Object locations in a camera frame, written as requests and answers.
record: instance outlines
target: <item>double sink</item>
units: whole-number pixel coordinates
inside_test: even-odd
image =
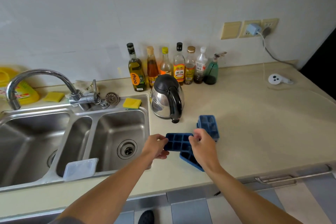
[[[109,175],[137,157],[149,136],[148,97],[139,109],[88,111],[70,105],[0,114],[0,191],[62,182],[67,163],[98,158],[94,176]]]

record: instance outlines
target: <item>gold bottle cap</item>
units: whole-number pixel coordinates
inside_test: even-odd
[[[195,46],[188,46],[187,52],[195,53]]]
[[[153,55],[154,54],[153,46],[147,46],[147,54],[148,55]]]
[[[162,53],[167,54],[168,53],[168,47],[162,47]]]

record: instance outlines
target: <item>dish soap bottle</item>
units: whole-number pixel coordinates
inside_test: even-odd
[[[182,43],[178,42],[176,44],[177,53],[174,56],[174,78],[182,86],[184,81],[184,57],[182,55]]]
[[[208,61],[208,59],[205,57],[206,50],[206,47],[201,47],[201,54],[196,59],[194,82],[197,84],[201,84],[204,77],[205,65]]]
[[[131,75],[133,88],[135,91],[143,91],[146,89],[145,74],[142,68],[142,62],[135,55],[133,43],[127,44],[130,60],[128,62],[128,70]]]
[[[188,46],[187,52],[188,56],[187,60],[185,61],[184,84],[189,85],[193,82],[195,72],[195,61],[194,61],[195,47]]]
[[[210,62],[207,69],[204,72],[204,78],[203,81],[206,84],[213,85],[217,82],[218,78],[218,58],[223,57],[227,52],[221,52],[215,54],[215,57],[213,58],[213,61]]]
[[[6,100],[7,85],[18,74],[9,67],[0,67],[0,99]],[[21,105],[35,103],[40,99],[39,94],[25,81],[19,82],[15,89],[15,96]]]
[[[162,62],[160,64],[160,74],[171,75],[171,64],[168,58],[168,47],[162,47]]]
[[[156,59],[154,56],[153,46],[147,46],[147,75],[149,86],[152,88],[156,78],[159,75],[158,65],[156,64]]]

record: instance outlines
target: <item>floor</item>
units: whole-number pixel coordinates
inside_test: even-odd
[[[333,175],[258,193],[304,224],[336,224],[336,179]],[[155,224],[241,224],[222,196],[175,203],[153,211]],[[142,212],[122,213],[115,224],[137,224]]]

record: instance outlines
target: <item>kitchen counter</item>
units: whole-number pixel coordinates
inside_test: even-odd
[[[294,85],[270,85],[267,77],[279,73]],[[120,97],[137,94],[129,78],[100,81],[100,92]],[[192,132],[198,116],[216,117],[221,165],[236,178],[257,176],[336,160],[335,101],[301,73],[281,63],[219,70],[215,85],[195,83],[183,87],[185,106],[178,124],[149,112],[150,133]],[[37,89],[67,92],[65,86]],[[26,107],[52,105],[39,101]],[[8,110],[0,102],[0,111]],[[0,217],[64,208],[106,177],[49,184],[0,193]],[[154,160],[131,192],[131,197],[199,186],[210,178],[171,152]]]

